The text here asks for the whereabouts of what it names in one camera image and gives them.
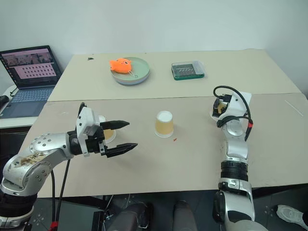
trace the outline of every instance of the stacked plates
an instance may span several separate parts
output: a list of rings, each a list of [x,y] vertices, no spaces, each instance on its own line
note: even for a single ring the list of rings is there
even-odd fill
[[[126,57],[125,59],[131,60],[132,73],[118,73],[111,71],[115,80],[124,85],[134,85],[143,82],[150,74],[150,68],[146,61],[136,57]]]

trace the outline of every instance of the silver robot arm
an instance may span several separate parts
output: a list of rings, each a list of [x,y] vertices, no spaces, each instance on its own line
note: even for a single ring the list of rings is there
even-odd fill
[[[218,88],[228,87],[218,86],[214,89],[214,94]],[[266,228],[255,222],[252,188],[247,175],[246,140],[253,122],[250,115],[246,114],[251,94],[229,89],[234,93],[218,96],[212,114],[213,117],[218,117],[217,126],[222,129],[226,140],[218,182],[219,191],[214,198],[213,218],[223,224],[227,231],[266,231]],[[244,119],[248,119],[246,132],[242,127]]]
[[[30,219],[37,193],[52,169],[75,155],[100,153],[107,157],[128,152],[136,143],[125,143],[108,149],[104,129],[119,129],[126,121],[104,122],[101,117],[81,104],[75,131],[44,134],[29,147],[12,157],[4,166],[0,185],[0,229],[23,226]]]

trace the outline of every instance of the sneaker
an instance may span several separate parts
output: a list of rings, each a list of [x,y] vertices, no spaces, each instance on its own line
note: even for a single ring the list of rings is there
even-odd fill
[[[278,205],[276,213],[280,219],[300,225],[308,231],[308,226],[303,221],[303,213],[297,209],[286,205]]]

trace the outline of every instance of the paper cup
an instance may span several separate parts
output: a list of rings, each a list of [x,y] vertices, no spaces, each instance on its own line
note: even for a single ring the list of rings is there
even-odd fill
[[[161,138],[167,138],[173,134],[172,113],[161,111],[157,114],[155,124],[155,134]]]
[[[106,122],[106,118],[102,115],[99,116],[100,122]],[[106,129],[104,130],[104,136],[105,136],[105,143],[110,143],[113,141],[116,137],[116,130]]]

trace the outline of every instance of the table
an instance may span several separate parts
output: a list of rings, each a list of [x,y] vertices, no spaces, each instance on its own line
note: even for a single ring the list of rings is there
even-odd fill
[[[111,76],[109,60],[120,57],[146,60],[149,78],[135,86],[118,84]],[[171,64],[193,60],[204,63],[208,76],[175,81]],[[300,92],[263,50],[110,53],[74,55],[48,101],[212,96],[218,85],[252,94]]]
[[[16,85],[10,86],[3,95],[6,95],[11,100],[12,97],[10,96],[10,92],[13,91],[16,88]],[[6,103],[2,109],[0,110],[0,113],[5,109]],[[34,124],[38,117],[19,117],[19,118],[8,118],[8,119],[0,119],[0,128],[19,128],[19,127],[30,127]]]
[[[72,159],[64,196],[211,190],[217,188],[223,132],[209,116],[215,97],[85,101],[108,120],[130,125],[108,146],[137,142],[127,154]],[[22,149],[38,135],[75,128],[81,101],[47,102]],[[167,139],[154,133],[155,116],[173,113],[175,131]],[[250,103],[254,128],[248,140],[249,181],[253,187],[307,183],[308,101],[301,93],[256,94]],[[55,169],[61,182],[65,163]],[[59,195],[61,184],[56,184]],[[39,197],[51,197],[47,179]]]
[[[112,79],[108,61],[133,56],[149,63],[150,77],[136,86],[122,86]],[[191,60],[205,64],[207,77],[173,80],[171,63]],[[99,154],[74,157],[64,196],[216,189],[223,133],[209,111],[217,85],[253,94],[255,125],[248,141],[252,186],[307,183],[308,102],[262,50],[74,55],[22,148],[43,133],[73,130],[79,104],[85,101],[108,120],[131,123],[117,132],[109,147],[124,142],[139,145],[110,159]],[[171,138],[154,134],[160,110],[174,115]],[[54,169],[57,180],[62,180],[64,169],[65,163]],[[50,178],[38,196],[51,196]]]

